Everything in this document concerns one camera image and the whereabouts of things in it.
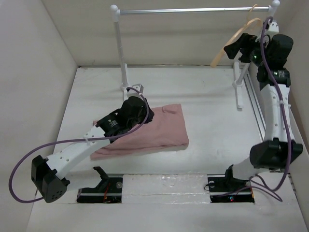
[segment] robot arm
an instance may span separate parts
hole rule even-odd
[[[277,27],[276,23],[269,26],[268,31],[274,31],[271,27]],[[264,44],[265,56],[269,68],[278,83],[282,93],[282,101],[269,77],[263,64],[259,37],[247,33],[233,44],[224,48],[230,59],[234,59],[238,51],[242,53],[241,62],[253,63],[258,67],[257,79],[260,83],[260,91],[264,101],[266,133],[263,142],[254,145],[250,150],[250,157],[243,162],[230,166],[225,172],[225,179],[220,185],[228,186],[229,190],[237,190],[251,176],[258,173],[284,169],[288,154],[288,140],[284,125],[281,106],[284,107],[286,120],[292,141],[291,163],[302,153],[302,144],[297,144],[290,128],[288,95],[290,91],[290,73],[283,67],[292,50],[293,40],[286,35],[273,35],[268,33],[269,41]]]
[[[32,160],[31,179],[47,203],[56,201],[67,190],[106,187],[109,178],[100,167],[93,167],[89,171],[71,170],[93,152],[114,142],[143,122],[147,116],[145,106],[148,107],[148,104],[144,103],[139,94],[132,92],[128,92],[129,98],[120,109],[99,120],[84,134],[82,143],[72,143],[46,158],[37,156]],[[153,116],[154,113],[148,107],[145,123],[151,122]]]

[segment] white table surface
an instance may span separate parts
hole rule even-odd
[[[223,174],[261,141],[245,90],[244,109],[236,109],[233,69],[209,67],[129,68],[131,84],[142,83],[151,107],[181,103],[190,145],[114,159],[85,159],[76,167],[101,166],[108,174]],[[79,68],[58,140],[79,138],[122,104],[120,69]],[[58,145],[55,152],[66,145]],[[281,174],[265,174],[277,183]],[[58,201],[35,203],[28,232],[36,231],[306,231],[288,180],[283,203],[259,192],[256,204],[78,204],[76,192]]]

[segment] purple cable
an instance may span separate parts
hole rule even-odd
[[[266,61],[266,57],[265,57],[265,50],[264,50],[264,35],[265,35],[265,31],[266,31],[266,26],[268,24],[268,22],[272,22],[273,17],[268,17],[266,19],[266,21],[264,22],[263,25],[263,29],[262,29],[262,33],[261,33],[261,55],[262,55],[262,60],[263,60],[263,64],[268,72],[268,75],[271,79],[271,81],[274,83],[276,91],[278,93],[279,96],[279,100],[280,102],[283,102],[283,97],[282,97],[282,93],[280,91],[280,87],[276,81],[276,79],[274,78],[274,76],[271,73],[271,70],[267,64]],[[283,123],[284,123],[284,127],[285,127],[285,131],[286,131],[286,137],[287,137],[287,143],[288,143],[288,156],[287,156],[287,160],[286,160],[286,165],[285,165],[285,170],[282,176],[282,179],[280,180],[279,184],[277,185],[277,187],[275,187],[274,189],[272,189],[273,191],[277,191],[278,189],[281,188],[286,176],[288,175],[289,172],[289,167],[290,167],[290,163],[291,163],[291,156],[292,156],[292,141],[291,141],[291,135],[290,135],[290,130],[289,130],[289,125],[286,119],[286,114],[285,114],[285,110],[284,110],[284,104],[280,104],[280,108],[281,108],[281,113],[282,113],[282,118],[283,118]]]
[[[145,107],[146,107],[146,117],[145,119],[142,121],[142,123],[140,125],[138,125],[136,128],[128,131],[127,133],[124,133],[124,134],[120,134],[120,135],[116,135],[116,136],[110,136],[110,137],[99,137],[99,138],[89,138],[88,140],[89,141],[98,141],[98,140],[107,140],[107,139],[118,139],[118,138],[121,138],[121,137],[124,137],[124,136],[127,136],[129,134],[132,134],[133,132],[137,131],[139,128],[141,128],[141,126],[146,122],[147,118],[148,118],[148,115],[149,115],[149,106],[148,106],[148,103],[147,103],[147,100],[144,98],[144,96],[135,88],[132,88],[132,87],[128,87],[126,88],[128,91],[129,90],[133,90],[135,92],[137,92],[140,97],[143,99],[144,103],[145,103]],[[56,141],[56,142],[52,142],[52,143],[47,143],[47,144],[44,144],[44,145],[41,145],[35,149],[33,149],[32,151],[28,152],[16,165],[15,167],[13,168],[12,170],[12,173],[10,175],[10,178],[9,178],[9,191],[10,191],[10,194],[11,196],[18,202],[20,203],[33,203],[33,202],[37,202],[37,201],[40,201],[43,199],[43,197],[41,198],[37,198],[37,199],[33,199],[33,200],[30,200],[30,201],[25,201],[25,200],[22,200],[20,199],[19,197],[16,196],[16,194],[14,193],[13,191],[13,177],[18,169],[18,167],[22,164],[22,162],[25,161],[26,158],[28,158],[31,154],[33,154],[34,152],[44,148],[44,147],[47,147],[47,146],[52,146],[52,145],[56,145],[56,144],[65,144],[65,143],[80,143],[80,142],[86,142],[85,139],[69,139],[69,140],[62,140],[62,141]]]
[[[280,87],[275,79],[275,77],[273,76],[268,64],[267,64],[267,60],[266,60],[266,57],[265,57],[265,48],[264,48],[264,36],[265,36],[265,31],[266,31],[266,26],[268,24],[268,22],[272,22],[273,20],[273,17],[268,17],[264,24],[263,24],[263,29],[262,29],[262,32],[261,32],[261,41],[260,41],[260,49],[261,49],[261,55],[262,55],[262,60],[263,60],[263,64],[267,70],[267,73],[271,79],[271,81],[274,83],[274,86],[276,88],[276,91],[278,93],[278,96],[279,96],[279,100],[280,102],[283,102],[283,97],[282,97],[282,93],[281,93],[281,90],[280,90]],[[246,187],[243,187],[241,189],[238,189],[234,192],[229,192],[229,193],[226,193],[226,194],[222,194],[221,196],[224,197],[224,196],[228,196],[228,195],[231,195],[231,194],[234,194],[234,193],[239,193],[240,191],[243,191],[245,189],[249,189],[249,188],[255,188],[255,189],[259,189],[265,193],[267,193],[268,195],[272,196],[273,198],[275,198],[276,200],[278,200],[279,202],[282,202],[282,198],[276,193],[276,191],[278,189],[281,188],[281,186],[283,185],[284,183],[284,180],[286,179],[286,176],[288,175],[288,172],[289,172],[289,167],[290,167],[290,163],[291,163],[291,156],[292,156],[292,140],[291,140],[291,135],[290,135],[290,130],[289,130],[289,125],[288,125],[288,122],[287,122],[287,119],[286,119],[286,114],[285,114],[285,110],[284,110],[284,105],[283,104],[280,104],[280,109],[281,109],[281,113],[282,113],[282,118],[283,118],[283,123],[284,123],[284,127],[285,127],[285,131],[286,131],[286,137],[287,137],[287,143],[288,143],[288,155],[287,155],[287,160],[286,160],[286,165],[285,165],[285,170],[284,170],[284,173],[283,173],[283,176],[280,180],[280,182],[278,183],[278,185],[274,188],[274,189],[271,189],[265,182],[265,180],[259,176],[258,174],[256,174],[255,176],[260,178],[260,180],[262,181],[263,184],[260,184],[260,183],[257,183],[255,181],[252,180],[253,176],[250,177],[250,181],[252,183],[255,183],[256,185],[259,185],[265,189],[267,189],[268,191],[270,191],[272,194],[270,194],[269,192],[267,192],[265,189],[262,189],[262,188],[259,188],[259,187],[256,187],[256,186],[246,186]]]

